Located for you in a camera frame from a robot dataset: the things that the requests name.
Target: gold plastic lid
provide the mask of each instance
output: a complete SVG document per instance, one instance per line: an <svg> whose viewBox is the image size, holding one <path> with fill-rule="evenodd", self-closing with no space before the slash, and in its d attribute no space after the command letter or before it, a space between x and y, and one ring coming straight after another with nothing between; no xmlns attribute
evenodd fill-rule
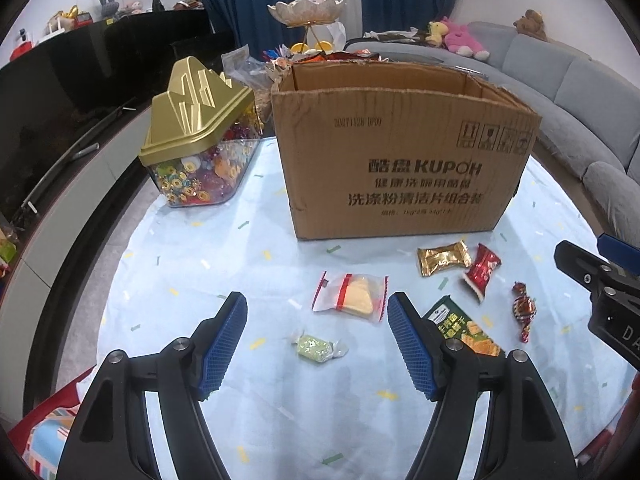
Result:
<svg viewBox="0 0 640 480"><path fill-rule="evenodd" d="M174 64L166 92L153 98L140 150L145 166L215 146L254 100L254 91L216 74L193 56Z"/></svg>

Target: pink plush toy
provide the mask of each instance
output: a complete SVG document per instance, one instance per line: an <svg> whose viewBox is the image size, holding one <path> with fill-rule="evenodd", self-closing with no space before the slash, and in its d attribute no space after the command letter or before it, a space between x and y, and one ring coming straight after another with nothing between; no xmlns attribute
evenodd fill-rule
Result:
<svg viewBox="0 0 640 480"><path fill-rule="evenodd" d="M486 61L489 53L468 31L466 25L450 22L445 16L440 20L447 25L449 33L444 37L444 44L450 52L464 57L474 57L478 61Z"/></svg>

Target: brown and red candy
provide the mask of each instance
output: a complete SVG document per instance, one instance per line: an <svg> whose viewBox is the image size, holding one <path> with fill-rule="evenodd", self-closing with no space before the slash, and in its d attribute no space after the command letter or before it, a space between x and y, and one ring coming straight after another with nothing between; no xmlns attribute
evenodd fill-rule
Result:
<svg viewBox="0 0 640 480"><path fill-rule="evenodd" d="M527 285L521 282L515 282L513 291L518 297L513 301L513 315L522 325L520 340L523 343L529 342L529 332L531 330L531 321L536 316L536 302L527 295Z"/></svg>
<svg viewBox="0 0 640 480"><path fill-rule="evenodd" d="M471 268L462 275L466 284L478 295L478 300L484 300L484 292L495 267L502 262L500 258L487 246L478 244L478 254Z"/></svg>

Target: gray bunny plush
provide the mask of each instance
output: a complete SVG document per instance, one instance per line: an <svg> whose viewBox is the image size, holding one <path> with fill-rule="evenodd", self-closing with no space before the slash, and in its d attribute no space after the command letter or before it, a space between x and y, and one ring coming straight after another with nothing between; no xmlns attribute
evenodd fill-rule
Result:
<svg viewBox="0 0 640 480"><path fill-rule="evenodd" d="M118 12L118 8L120 4L115 0L100 0L102 4L102 17L103 18L112 18Z"/></svg>

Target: white tablecloth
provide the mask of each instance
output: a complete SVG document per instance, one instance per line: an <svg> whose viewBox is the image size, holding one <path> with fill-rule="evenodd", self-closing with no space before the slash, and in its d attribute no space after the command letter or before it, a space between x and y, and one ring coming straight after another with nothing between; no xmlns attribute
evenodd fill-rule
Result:
<svg viewBox="0 0 640 480"><path fill-rule="evenodd" d="M461 269L429 278L418 272L416 248L463 235L472 254L482 242L503 262L482 305L460 279ZM171 209L159 197L149 208L111 285L97 362L115 348L129 356L158 352L191 335L238 290L248 301L246 328L222 387L202 403L231 478L398 480L410 468L434 405L414 389L386 317L376 325L310 310L324 270L388 275L389 293L404 290L419 313L450 294L507 352L525 349L579 452L623 405L634 373L588 332L589 295L553 262L563 239L596 253L587 223L531 158L493 232L297 241L278 147L266 139L238 194L224 205ZM527 284L538 306L527 345L519 342L511 315L516 280ZM322 365L305 361L287 340L300 328L341 339L350 350ZM157 396L148 400L162 476L175 478ZM473 478L487 405L485 394L460 478Z"/></svg>

